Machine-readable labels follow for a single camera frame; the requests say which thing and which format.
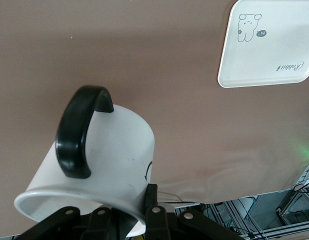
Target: green light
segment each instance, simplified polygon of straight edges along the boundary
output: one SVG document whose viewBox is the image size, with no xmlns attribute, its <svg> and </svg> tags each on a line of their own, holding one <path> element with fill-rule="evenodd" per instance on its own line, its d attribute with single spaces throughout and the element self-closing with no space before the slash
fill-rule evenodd
<svg viewBox="0 0 309 240">
<path fill-rule="evenodd" d="M 299 149 L 306 156 L 306 158 L 309 160 L 309 147 L 302 145 L 302 146 L 299 147 Z"/>
</svg>

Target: mug body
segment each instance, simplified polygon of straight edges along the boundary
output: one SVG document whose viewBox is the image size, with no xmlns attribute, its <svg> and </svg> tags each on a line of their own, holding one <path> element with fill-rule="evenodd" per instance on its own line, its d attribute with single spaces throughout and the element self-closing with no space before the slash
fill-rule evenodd
<svg viewBox="0 0 309 240">
<path fill-rule="evenodd" d="M 90 177 L 67 177 L 58 163 L 54 143 L 14 205 L 37 222 L 66 206 L 77 207 L 85 215 L 107 205 L 145 226 L 144 198 L 154 146 L 150 126 L 133 111 L 118 105 L 112 113 L 95 111 L 85 144 Z"/>
</svg>

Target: mug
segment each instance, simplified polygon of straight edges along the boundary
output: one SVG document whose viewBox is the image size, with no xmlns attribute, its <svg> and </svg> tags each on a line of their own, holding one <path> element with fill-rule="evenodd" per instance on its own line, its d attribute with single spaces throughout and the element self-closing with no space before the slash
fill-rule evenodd
<svg viewBox="0 0 309 240">
<path fill-rule="evenodd" d="M 136 218 L 144 231 L 154 146 L 153 131 L 144 119 L 114 105 L 104 87 L 83 86 L 66 107 L 54 143 L 14 205 L 37 222 L 66 206 L 85 215 L 107 205 Z"/>
</svg>

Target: cartoon bear drawing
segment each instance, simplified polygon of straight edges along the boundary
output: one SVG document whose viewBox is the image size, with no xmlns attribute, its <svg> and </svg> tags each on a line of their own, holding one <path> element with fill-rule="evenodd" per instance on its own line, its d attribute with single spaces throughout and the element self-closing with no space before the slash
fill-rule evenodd
<svg viewBox="0 0 309 240">
<path fill-rule="evenodd" d="M 243 41 L 249 42 L 253 39 L 255 34 L 255 29 L 258 26 L 259 19 L 261 19 L 261 14 L 241 14 L 239 16 L 238 23 L 238 41 L 241 43 Z"/>
</svg>

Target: wire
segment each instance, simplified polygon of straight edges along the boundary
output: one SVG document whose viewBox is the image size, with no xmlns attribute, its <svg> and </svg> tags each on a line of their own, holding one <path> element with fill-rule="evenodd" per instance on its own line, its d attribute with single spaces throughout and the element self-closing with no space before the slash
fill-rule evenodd
<svg viewBox="0 0 309 240">
<path fill-rule="evenodd" d="M 241 230 L 243 230 L 243 231 L 246 231 L 248 234 L 249 233 L 251 233 L 251 231 L 252 232 L 254 232 L 252 229 L 251 229 L 251 231 L 248 231 L 247 229 L 244 229 L 244 228 L 241 228 L 241 227 L 236 227 L 236 226 L 231 226 L 230 228 L 233 228 L 233 229 L 241 229 Z M 263 238 L 260 238 L 260 237 L 258 237 L 258 236 L 256 236 L 256 235 L 254 235 L 254 239 L 265 239 L 264 237 Z"/>
<path fill-rule="evenodd" d="M 294 213 L 294 217 L 296 218 L 296 220 L 298 221 L 298 223 L 300 223 L 298 217 L 297 217 L 297 212 Z"/>
<path fill-rule="evenodd" d="M 201 205 L 200 207 L 205 207 L 204 209 L 202 209 L 202 211 L 204 211 L 204 210 L 210 208 L 209 204 L 203 204 L 203 205 Z"/>
<path fill-rule="evenodd" d="M 197 204 L 197 202 L 193 201 L 165 201 L 159 202 L 160 204 Z"/>
<path fill-rule="evenodd" d="M 209 211 L 208 211 L 208 209 L 210 209 L 210 206 L 209 206 L 209 205 L 206 207 L 205 210 L 206 210 L 206 215 L 208 216 L 208 218 L 210 218 L 210 217 L 209 217 Z"/>
<path fill-rule="evenodd" d="M 296 186 L 302 184 L 302 182 L 305 182 L 305 181 L 307 181 L 307 180 L 309 180 L 309 177 L 306 178 L 306 179 L 303 179 L 303 180 L 301 180 L 301 181 L 298 181 L 295 185 L 293 185 L 293 186 L 291 186 L 291 187 L 288 187 L 288 188 L 286 188 L 286 189 L 284 189 L 284 190 L 278 191 L 278 193 L 283 193 L 283 192 L 285 192 L 285 191 L 287 191 L 287 190 L 293 190 Z"/>
<path fill-rule="evenodd" d="M 221 220 L 221 222 L 218 221 L 218 218 L 214 215 L 214 213 L 212 212 L 212 215 L 213 215 L 213 218 L 214 220 L 219 223 L 220 225 L 224 226 L 225 228 L 227 227 L 226 224 L 225 224 L 225 221 L 223 220 L 223 218 L 221 217 L 221 214 L 219 212 L 219 209 L 216 207 L 215 208 L 216 210 L 216 214 L 219 216 L 219 219 Z"/>
<path fill-rule="evenodd" d="M 302 198 L 302 195 L 300 195 L 292 204 L 291 204 L 291 206 L 289 207 L 289 209 L 291 209 L 296 203 L 297 203 L 297 201 L 300 199 L 300 198 Z"/>
<path fill-rule="evenodd" d="M 296 212 L 295 211 L 288 211 L 288 213 L 290 213 L 290 214 L 295 214 Z M 309 209 L 302 210 L 302 212 L 307 213 L 307 212 L 309 212 Z"/>
<path fill-rule="evenodd" d="M 300 193 L 300 194 L 309 194 L 309 189 L 308 188 L 305 188 L 305 189 L 300 189 L 298 191 L 295 191 L 296 193 Z"/>
<path fill-rule="evenodd" d="M 171 196 L 175 196 L 177 197 L 181 202 L 183 201 L 178 195 L 176 194 L 173 194 L 173 193 L 169 193 L 169 192 L 164 192 L 164 191 L 157 191 L 158 194 L 161 193 L 161 194 L 166 194 L 166 195 L 171 195 Z"/>
<path fill-rule="evenodd" d="M 302 214 L 305 216 L 305 219 L 306 219 L 307 221 L 309 221 L 309 218 L 308 218 L 307 215 L 304 213 L 304 211 L 296 211 L 296 212 L 294 213 L 294 216 L 295 216 L 295 218 L 297 219 L 298 223 L 300 223 L 300 221 L 299 221 L 299 219 L 298 219 L 298 217 L 297 217 L 297 213 L 302 213 Z"/>
<path fill-rule="evenodd" d="M 233 221 L 232 221 L 232 220 L 229 220 L 228 223 L 226 224 L 226 227 L 227 227 L 227 228 L 230 228 L 232 223 L 233 223 Z"/>
<path fill-rule="evenodd" d="M 246 199 L 252 199 L 254 204 L 257 202 L 256 198 L 254 198 L 253 196 L 247 196 Z"/>
<path fill-rule="evenodd" d="M 306 188 L 306 186 L 309 186 L 309 183 L 307 183 L 306 185 L 304 185 L 302 188 L 298 189 L 298 190 L 295 191 L 295 192 L 297 192 L 297 193 L 303 193 L 303 194 L 309 193 L 309 192 L 301 191 L 301 190 L 304 190 L 304 189 Z"/>
<path fill-rule="evenodd" d="M 254 220 L 252 219 L 252 217 L 250 216 L 249 212 L 246 210 L 244 204 L 240 201 L 240 199 L 238 199 L 238 201 L 241 203 L 241 205 L 242 205 L 243 209 L 245 210 L 246 214 L 249 216 L 252 225 L 255 227 L 255 229 L 256 229 L 257 232 L 260 234 L 260 236 L 261 236 L 263 239 L 268 239 L 266 236 L 263 235 L 263 234 L 265 234 L 265 233 L 262 234 L 262 233 L 258 230 L 258 228 L 256 227 L 256 225 L 258 226 L 258 224 L 256 223 L 256 221 L 254 221 Z"/>
</svg>

